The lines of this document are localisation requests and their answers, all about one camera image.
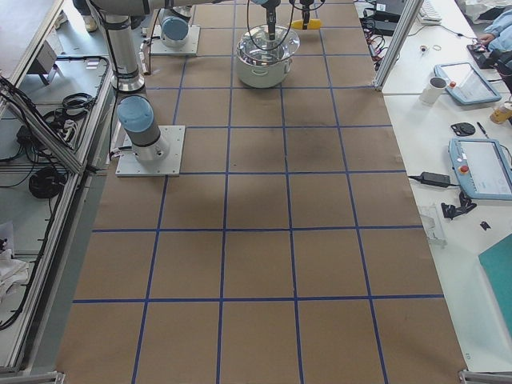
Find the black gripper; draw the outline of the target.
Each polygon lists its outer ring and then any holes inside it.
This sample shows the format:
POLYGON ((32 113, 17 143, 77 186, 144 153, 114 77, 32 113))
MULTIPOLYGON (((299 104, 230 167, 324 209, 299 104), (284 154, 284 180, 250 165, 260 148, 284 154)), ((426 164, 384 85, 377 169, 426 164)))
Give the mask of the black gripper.
POLYGON ((266 8, 266 24, 268 39, 275 40, 275 26, 276 26, 276 7, 281 4, 281 0, 251 0, 253 4, 266 8))
POLYGON ((310 23, 310 7, 314 0, 300 0, 302 6, 302 29, 307 30, 310 23))

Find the person hand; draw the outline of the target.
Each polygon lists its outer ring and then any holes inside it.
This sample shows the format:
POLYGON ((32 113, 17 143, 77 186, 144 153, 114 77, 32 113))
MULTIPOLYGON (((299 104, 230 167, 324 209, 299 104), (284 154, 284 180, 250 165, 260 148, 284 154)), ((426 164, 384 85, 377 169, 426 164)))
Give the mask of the person hand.
POLYGON ((478 41, 484 46, 488 46, 495 39, 496 36, 493 34, 483 34, 478 38, 478 41))

